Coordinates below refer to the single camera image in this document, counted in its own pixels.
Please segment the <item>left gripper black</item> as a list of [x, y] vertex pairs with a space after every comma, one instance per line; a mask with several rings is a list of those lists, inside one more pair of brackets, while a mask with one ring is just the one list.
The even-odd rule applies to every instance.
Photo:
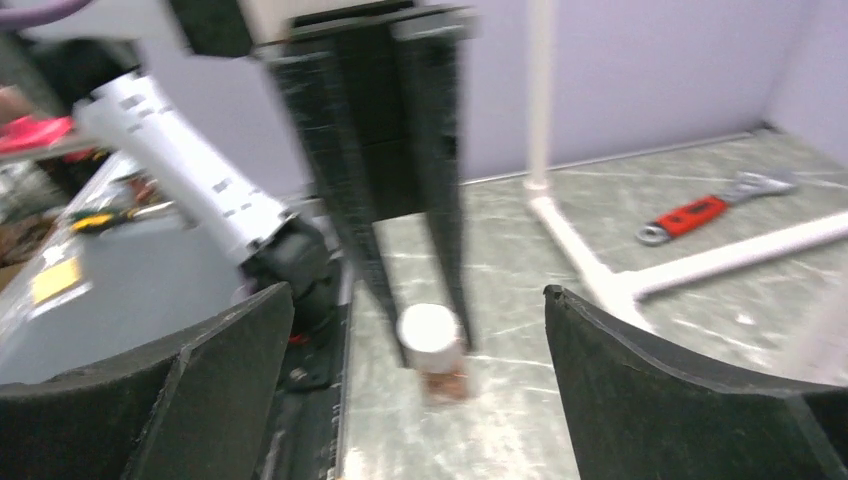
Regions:
[[457, 5], [380, 1], [300, 17], [285, 42], [257, 50], [343, 250], [389, 330], [399, 312], [373, 224], [425, 212], [468, 351], [458, 50], [470, 23]]

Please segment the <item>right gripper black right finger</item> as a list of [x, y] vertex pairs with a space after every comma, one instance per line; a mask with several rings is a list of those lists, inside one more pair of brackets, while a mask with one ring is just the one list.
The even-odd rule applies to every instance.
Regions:
[[843, 479], [847, 391], [631, 326], [558, 285], [545, 326], [584, 479]]

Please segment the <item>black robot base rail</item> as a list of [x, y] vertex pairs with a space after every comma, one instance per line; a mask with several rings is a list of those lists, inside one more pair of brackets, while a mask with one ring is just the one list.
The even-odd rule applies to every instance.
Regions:
[[291, 345], [286, 350], [254, 479], [342, 475], [354, 272], [343, 259], [331, 266], [338, 306], [327, 342], [319, 348]]

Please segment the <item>glitter nail polish bottle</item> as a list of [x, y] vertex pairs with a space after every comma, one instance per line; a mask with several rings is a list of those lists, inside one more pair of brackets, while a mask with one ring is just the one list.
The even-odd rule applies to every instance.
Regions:
[[452, 310], [434, 303], [411, 305], [401, 314], [397, 333], [427, 403], [461, 402], [470, 397], [465, 343]]

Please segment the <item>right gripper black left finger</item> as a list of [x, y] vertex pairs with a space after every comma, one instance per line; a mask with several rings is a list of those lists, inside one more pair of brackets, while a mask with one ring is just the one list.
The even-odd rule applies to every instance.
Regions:
[[192, 327], [1, 389], [5, 479], [248, 479], [288, 343], [280, 283]]

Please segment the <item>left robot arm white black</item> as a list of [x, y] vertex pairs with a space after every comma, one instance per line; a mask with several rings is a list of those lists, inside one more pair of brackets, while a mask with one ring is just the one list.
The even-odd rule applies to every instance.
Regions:
[[[467, 346], [474, 343], [462, 274], [462, 217], [456, 184], [454, 86], [458, 42], [471, 16], [456, 5], [413, 1], [57, 1], [5, 18], [41, 40], [131, 42], [167, 36], [197, 55], [257, 57], [274, 76], [344, 251], [392, 323], [400, 321], [373, 225], [343, 64], [375, 56], [355, 34], [375, 32], [408, 88], [413, 157], [420, 167], [431, 238]], [[181, 115], [150, 76], [110, 78], [75, 104], [91, 136], [130, 154], [163, 190], [206, 223], [223, 250], [244, 266], [282, 276], [279, 251], [292, 220], [283, 204], [237, 170]]]

